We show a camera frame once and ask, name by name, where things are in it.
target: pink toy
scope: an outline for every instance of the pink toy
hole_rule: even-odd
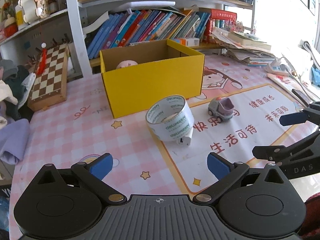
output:
[[[132,65],[138,65],[138,63],[136,63],[133,60],[125,60],[125,61],[120,62],[116,69],[123,68],[123,67],[129,67]]]

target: smartphone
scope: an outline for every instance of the smartphone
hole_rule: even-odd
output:
[[[310,99],[300,90],[292,89],[292,93],[296,95],[307,107],[310,104]]]

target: chessboard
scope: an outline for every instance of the chessboard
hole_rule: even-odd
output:
[[[36,76],[28,98],[33,111],[55,105],[67,99],[67,71],[69,49],[67,44],[48,49],[44,72]],[[35,72],[42,57],[36,63]]]

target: table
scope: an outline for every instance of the table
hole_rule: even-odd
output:
[[[190,194],[192,197],[217,181],[204,161],[209,152],[222,149],[217,146],[224,147],[225,151],[220,154],[229,161],[244,160],[251,167],[263,167],[266,161],[253,158],[253,146],[287,146],[315,130],[311,123],[289,128],[279,125],[281,112],[295,112],[302,106],[293,103],[294,99],[272,83],[260,68],[247,68],[231,58],[213,55],[205,58],[204,75],[203,93],[188,99],[195,117],[189,148],[157,140],[147,128],[146,111],[114,120],[100,74],[68,83],[67,101],[36,112],[31,120],[25,157],[16,165],[12,181],[10,239],[21,236],[13,217],[14,205],[46,163],[69,168],[76,162],[89,162],[109,152],[114,158],[113,170],[103,181],[127,197],[130,194]],[[230,95],[238,113],[223,124],[208,116],[206,107],[210,98],[225,94]],[[257,113],[256,119],[252,118],[251,111]],[[257,132],[248,128],[249,125],[255,126]],[[271,135],[264,129],[271,130]],[[240,130],[247,138],[241,137]],[[200,138],[206,141],[197,142]],[[319,191],[320,177],[313,175],[292,183],[306,200]]]

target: clear packing tape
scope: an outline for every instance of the clear packing tape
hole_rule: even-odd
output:
[[[146,114],[147,125],[161,141],[177,141],[193,129],[194,117],[183,96],[156,102]]]

